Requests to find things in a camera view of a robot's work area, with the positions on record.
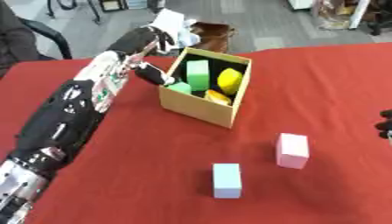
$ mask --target cardboard box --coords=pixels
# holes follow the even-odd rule
[[[226,128],[233,126],[235,116],[242,102],[242,97],[248,87],[252,60],[218,52],[209,52],[200,49],[186,48],[168,71],[168,75],[181,76],[186,73],[188,60],[210,60],[210,75],[220,74],[223,67],[237,68],[243,73],[242,82],[234,97],[232,106],[220,105],[192,94],[182,94],[167,87],[159,87],[159,98],[163,108],[214,123]]]

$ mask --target green cube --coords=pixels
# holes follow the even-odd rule
[[[205,91],[210,88],[208,60],[190,60],[186,62],[186,78],[192,91]]]
[[[192,93],[191,86],[187,83],[182,82],[182,81],[175,83],[173,85],[170,85],[167,88],[174,90],[174,91],[177,91],[177,92],[180,92],[180,93],[183,93],[183,94],[186,94],[186,95],[189,95]]]

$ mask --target floor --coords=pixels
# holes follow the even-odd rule
[[[75,58],[92,57],[104,51],[126,31],[145,25],[154,15],[148,10],[101,13],[103,22],[92,22],[86,0],[76,10],[61,10],[53,1],[56,18],[46,15],[44,0],[5,0],[20,16],[35,19],[63,33]],[[309,11],[293,12],[287,0],[167,0],[166,7],[205,22],[229,23],[236,29],[230,41],[231,53],[252,52],[293,46],[324,46],[391,42],[392,32],[379,37],[357,31],[320,31]],[[38,37],[42,53],[60,58],[50,40]]]

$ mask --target robotic hand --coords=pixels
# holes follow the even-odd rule
[[[387,138],[392,143],[392,109],[384,110],[380,115],[386,120],[377,123],[375,127],[380,131],[380,137]]]
[[[143,57],[165,44],[163,31],[149,27],[120,39],[54,92],[17,135],[16,149],[0,166],[0,224],[20,224],[33,203],[74,161],[93,135],[114,98],[128,82],[128,71],[156,85],[174,82]]]

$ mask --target black chair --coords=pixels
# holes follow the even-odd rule
[[[98,10],[95,8],[92,0],[87,0],[88,5],[90,6],[91,10],[93,11],[95,18],[93,19],[93,21],[99,25],[101,23],[101,17],[100,14],[98,13]],[[76,9],[76,7],[78,7],[78,2],[77,0],[72,0],[70,5],[65,5],[61,2],[61,0],[57,0],[57,3],[59,4],[59,7],[63,10],[63,11],[71,11]],[[51,18],[56,18],[56,16],[54,15],[54,11],[52,8],[52,0],[46,0],[46,6],[47,6],[47,15]]]
[[[370,34],[378,36],[382,29],[392,27],[392,1],[379,1],[378,9],[375,11],[375,21],[368,24]]]
[[[69,48],[69,44],[66,41],[66,39],[61,35],[60,32],[55,31],[51,27],[40,23],[38,21],[33,21],[25,18],[19,18],[20,21],[30,29],[32,29],[34,32],[51,39],[56,45],[58,46],[61,55],[63,56],[63,59],[65,60],[71,60],[72,59],[72,54],[71,50]]]

